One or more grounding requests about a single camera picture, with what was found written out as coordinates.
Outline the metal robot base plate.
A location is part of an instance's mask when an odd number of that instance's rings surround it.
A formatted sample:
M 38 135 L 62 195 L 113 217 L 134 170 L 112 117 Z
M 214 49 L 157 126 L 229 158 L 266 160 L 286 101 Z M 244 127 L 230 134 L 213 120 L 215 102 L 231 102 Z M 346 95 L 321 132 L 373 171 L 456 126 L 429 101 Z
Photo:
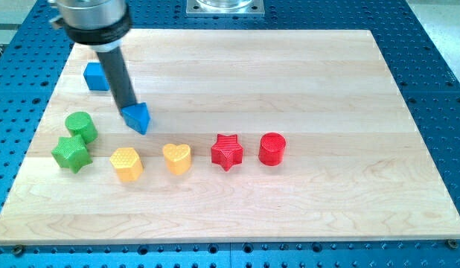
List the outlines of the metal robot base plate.
M 187 0 L 187 17 L 264 16 L 263 0 Z

